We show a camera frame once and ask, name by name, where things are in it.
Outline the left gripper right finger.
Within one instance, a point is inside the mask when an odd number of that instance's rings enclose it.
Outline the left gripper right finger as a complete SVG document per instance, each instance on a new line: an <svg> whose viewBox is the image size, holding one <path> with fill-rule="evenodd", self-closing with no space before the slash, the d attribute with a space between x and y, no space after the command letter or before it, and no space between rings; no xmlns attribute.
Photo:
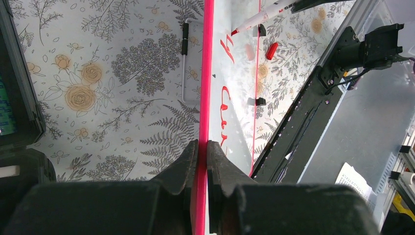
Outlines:
<svg viewBox="0 0 415 235"><path fill-rule="evenodd" d="M216 141L207 143L209 231L218 235L377 235L378 226L352 188L260 184Z"/></svg>

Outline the red whiteboard marker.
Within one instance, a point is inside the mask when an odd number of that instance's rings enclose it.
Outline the red whiteboard marker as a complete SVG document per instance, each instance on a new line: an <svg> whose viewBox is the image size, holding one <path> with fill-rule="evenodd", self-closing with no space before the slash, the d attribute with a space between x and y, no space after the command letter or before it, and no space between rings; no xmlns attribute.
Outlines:
<svg viewBox="0 0 415 235"><path fill-rule="evenodd" d="M262 24L280 13L287 12L288 9L291 9L299 2L299 0L278 0L259 13L246 19L240 26L231 32L231 36L247 31L258 24Z"/></svg>

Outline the red marker cap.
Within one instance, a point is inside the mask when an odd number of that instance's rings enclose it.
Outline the red marker cap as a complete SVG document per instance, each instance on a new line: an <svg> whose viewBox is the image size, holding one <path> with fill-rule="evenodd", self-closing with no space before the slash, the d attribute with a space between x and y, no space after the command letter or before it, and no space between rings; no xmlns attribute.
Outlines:
<svg viewBox="0 0 415 235"><path fill-rule="evenodd" d="M272 43L269 47L268 50L265 54L265 58L267 60L272 60L272 58L274 57L274 54L278 48L279 44L277 42Z"/></svg>

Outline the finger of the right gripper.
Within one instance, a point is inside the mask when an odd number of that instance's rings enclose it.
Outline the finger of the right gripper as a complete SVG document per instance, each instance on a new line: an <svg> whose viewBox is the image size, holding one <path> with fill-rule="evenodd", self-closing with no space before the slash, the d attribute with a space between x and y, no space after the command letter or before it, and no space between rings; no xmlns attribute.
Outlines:
<svg viewBox="0 0 415 235"><path fill-rule="evenodd" d="M342 0L299 0L291 8L291 13L295 14L300 11L304 11L309 8L316 7L318 5L322 5L326 3L333 3L333 2L341 2L341 1Z"/></svg>

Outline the pink-framed whiteboard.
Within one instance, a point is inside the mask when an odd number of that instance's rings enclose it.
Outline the pink-framed whiteboard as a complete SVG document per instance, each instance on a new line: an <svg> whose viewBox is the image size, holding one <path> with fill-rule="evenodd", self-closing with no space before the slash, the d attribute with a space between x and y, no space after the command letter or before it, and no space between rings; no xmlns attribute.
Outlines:
<svg viewBox="0 0 415 235"><path fill-rule="evenodd" d="M255 27L231 32L260 10L259 0L205 1L195 235L208 234L208 141L218 142L233 164L252 174L260 36Z"/></svg>

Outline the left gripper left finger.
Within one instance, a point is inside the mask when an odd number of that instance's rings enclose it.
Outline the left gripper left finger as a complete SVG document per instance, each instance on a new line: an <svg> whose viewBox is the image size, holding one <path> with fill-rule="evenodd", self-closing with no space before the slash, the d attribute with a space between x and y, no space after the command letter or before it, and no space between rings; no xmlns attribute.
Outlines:
<svg viewBox="0 0 415 235"><path fill-rule="evenodd" d="M7 235L190 235L198 141L149 181L48 183L31 188Z"/></svg>

